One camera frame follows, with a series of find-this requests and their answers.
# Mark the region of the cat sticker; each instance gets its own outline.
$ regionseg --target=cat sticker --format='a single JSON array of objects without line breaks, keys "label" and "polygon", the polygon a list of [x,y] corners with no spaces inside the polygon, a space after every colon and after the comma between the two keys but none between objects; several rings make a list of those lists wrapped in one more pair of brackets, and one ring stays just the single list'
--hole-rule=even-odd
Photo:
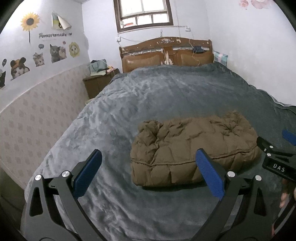
[{"label": "cat sticker", "polygon": [[0,89],[2,89],[5,86],[5,76],[6,76],[6,71],[2,72],[0,69]]},{"label": "cat sticker", "polygon": [[72,43],[69,45],[69,52],[70,52],[70,55],[71,55],[73,58],[79,56],[80,49],[79,49],[78,44],[76,44],[75,42],[72,42]]},{"label": "cat sticker", "polygon": [[64,47],[57,47],[50,45],[50,54],[52,56],[52,63],[66,59],[66,49]]},{"label": "cat sticker", "polygon": [[59,56],[60,56],[61,60],[67,58],[66,49],[64,47],[60,47]]},{"label": "cat sticker", "polygon": [[52,63],[58,62],[61,60],[59,56],[60,47],[50,45],[50,54],[52,56]]},{"label": "cat sticker", "polygon": [[30,69],[25,66],[25,62],[26,62],[26,58],[22,57],[20,59],[17,60],[12,60],[10,62],[10,66],[11,66],[11,76],[13,77],[13,79],[21,76],[24,73],[27,73],[30,71]]},{"label": "cat sticker", "polygon": [[34,62],[36,64],[36,67],[44,65],[43,53],[41,53],[41,54],[35,53],[33,55],[33,60],[34,60]]}]

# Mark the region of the bed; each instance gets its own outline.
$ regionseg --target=bed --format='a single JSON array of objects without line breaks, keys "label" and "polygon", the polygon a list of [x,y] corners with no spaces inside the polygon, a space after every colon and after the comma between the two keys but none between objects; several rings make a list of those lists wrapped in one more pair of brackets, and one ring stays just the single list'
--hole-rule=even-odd
[{"label": "bed", "polygon": [[[133,49],[125,47],[124,51],[131,53]],[[138,58],[137,54],[125,56],[131,58],[133,64]],[[178,57],[176,62],[171,56],[175,65],[131,67],[124,65],[125,56],[126,73],[116,75],[56,142],[30,179],[25,190],[26,200],[37,174],[45,178],[58,176],[99,149],[103,154],[102,166],[87,193],[78,200],[107,240],[189,240],[209,217],[218,199],[204,183],[154,189],[135,186],[131,181],[130,150],[140,122],[223,116],[236,110],[246,117],[259,136],[279,148],[296,151],[281,137],[283,128],[296,131],[296,107],[275,103],[266,92],[248,85],[222,64],[211,60],[197,64],[199,66],[184,66],[176,64]],[[241,176],[262,176],[276,218],[281,182],[278,176],[261,167],[262,161],[263,156]],[[57,205],[66,227],[73,230],[59,199]],[[238,207],[239,200],[228,226]]]},{"label": "bed", "polygon": [[[193,53],[200,46],[203,53]],[[163,37],[127,47],[119,47],[123,73],[153,65],[200,66],[214,60],[211,40]]]}]

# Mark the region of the bag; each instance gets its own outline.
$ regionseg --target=bag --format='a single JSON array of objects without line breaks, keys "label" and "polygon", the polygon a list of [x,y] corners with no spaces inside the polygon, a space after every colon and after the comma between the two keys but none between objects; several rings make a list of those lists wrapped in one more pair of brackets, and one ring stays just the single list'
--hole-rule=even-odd
[{"label": "bag", "polygon": [[92,61],[91,64],[90,64],[90,70],[91,70],[91,73],[93,72],[100,72],[102,70],[106,70],[108,69],[108,66],[106,64],[106,59],[102,59],[102,60],[98,60],[98,61]]}]

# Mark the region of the wall sticker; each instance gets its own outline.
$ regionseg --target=wall sticker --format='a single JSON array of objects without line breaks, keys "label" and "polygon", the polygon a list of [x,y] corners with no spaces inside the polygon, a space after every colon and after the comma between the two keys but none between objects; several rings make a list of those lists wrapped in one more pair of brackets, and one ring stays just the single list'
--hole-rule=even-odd
[{"label": "wall sticker", "polygon": [[58,46],[50,45],[50,54],[52,56],[52,63],[55,63],[67,58],[66,49],[61,46],[58,47]]},{"label": "wall sticker", "polygon": [[5,86],[5,76],[6,71],[2,72],[2,69],[0,69],[0,89],[2,89]]},{"label": "wall sticker", "polygon": [[73,58],[79,56],[80,49],[79,49],[78,44],[76,44],[75,42],[72,42],[72,43],[69,45],[69,52],[70,52],[70,55],[71,55]]},{"label": "wall sticker", "polygon": [[249,2],[257,9],[268,9],[272,3],[271,0],[240,0],[239,5],[244,9],[248,9]]},{"label": "wall sticker", "polygon": [[21,26],[23,27],[23,31],[29,32],[29,43],[31,43],[31,31],[34,28],[37,28],[37,24],[39,23],[40,19],[37,14],[34,14],[33,12],[28,13],[25,15],[21,21]]},{"label": "wall sticker", "polygon": [[39,33],[39,38],[53,38],[53,37],[67,37],[67,36],[72,36],[72,33],[51,33],[51,34],[43,34]]},{"label": "wall sticker", "polygon": [[3,59],[2,66],[4,67],[6,63],[7,63],[7,59]]},{"label": "wall sticker", "polygon": [[10,62],[10,66],[11,66],[11,76],[13,79],[21,76],[24,73],[27,73],[30,71],[30,69],[25,66],[25,62],[26,62],[26,58],[22,57],[20,59],[17,60],[12,60]]},{"label": "wall sticker", "polygon": [[44,58],[43,58],[43,52],[41,54],[35,53],[33,55],[33,60],[36,64],[36,67],[39,67],[41,65],[44,65]]},{"label": "wall sticker", "polygon": [[52,13],[52,28],[53,29],[71,29],[71,25],[55,12]]}]

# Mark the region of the gray cat sticker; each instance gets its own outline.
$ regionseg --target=gray cat sticker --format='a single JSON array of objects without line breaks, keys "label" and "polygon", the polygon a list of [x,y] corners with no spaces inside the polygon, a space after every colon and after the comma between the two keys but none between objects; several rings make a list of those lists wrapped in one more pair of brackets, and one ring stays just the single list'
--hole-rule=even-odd
[{"label": "gray cat sticker", "polygon": [[66,49],[61,46],[57,47],[57,46],[50,45],[50,54],[52,56],[52,63],[55,63],[67,58]]},{"label": "gray cat sticker", "polygon": [[34,60],[34,62],[36,64],[36,67],[44,65],[43,53],[41,53],[41,54],[35,53],[33,55],[33,60]]},{"label": "gray cat sticker", "polygon": [[59,56],[59,49],[60,47],[58,46],[50,45],[50,54],[52,56],[52,63],[55,63],[61,60],[61,57]]}]

